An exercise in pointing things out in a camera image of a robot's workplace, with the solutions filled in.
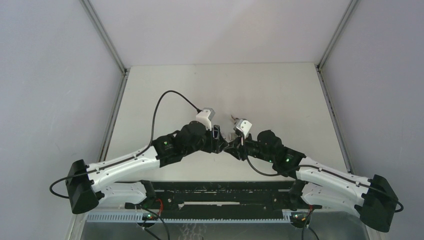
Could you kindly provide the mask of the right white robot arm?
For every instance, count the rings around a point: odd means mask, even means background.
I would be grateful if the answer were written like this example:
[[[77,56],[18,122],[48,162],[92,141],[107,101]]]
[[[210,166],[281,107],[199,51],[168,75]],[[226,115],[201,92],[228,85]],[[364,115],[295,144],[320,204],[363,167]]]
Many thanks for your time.
[[[397,209],[399,198],[383,176],[368,178],[325,166],[284,146],[271,130],[260,132],[256,140],[241,135],[224,151],[243,161],[253,157],[270,162],[278,176],[295,179],[297,186],[289,194],[295,208],[307,204],[343,211],[383,233],[389,232],[394,215],[403,210]]]

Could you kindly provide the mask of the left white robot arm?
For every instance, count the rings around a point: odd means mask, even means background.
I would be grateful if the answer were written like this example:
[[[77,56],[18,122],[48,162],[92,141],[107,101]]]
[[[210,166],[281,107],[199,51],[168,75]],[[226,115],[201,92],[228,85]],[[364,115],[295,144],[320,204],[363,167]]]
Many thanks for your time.
[[[192,121],[173,133],[154,139],[149,146],[102,163],[72,163],[65,180],[71,212],[86,213],[96,208],[106,195],[102,189],[136,172],[158,169],[180,162],[197,151],[219,154],[229,143],[218,125],[211,130]]]

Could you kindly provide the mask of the beige mini stapler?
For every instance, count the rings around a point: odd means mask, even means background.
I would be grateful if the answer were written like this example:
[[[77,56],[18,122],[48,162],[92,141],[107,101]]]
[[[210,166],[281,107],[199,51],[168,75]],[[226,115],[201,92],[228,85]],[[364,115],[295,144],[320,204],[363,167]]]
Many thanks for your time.
[[[233,132],[228,132],[228,133],[221,133],[222,137],[224,140],[231,142],[234,140],[234,133]]]

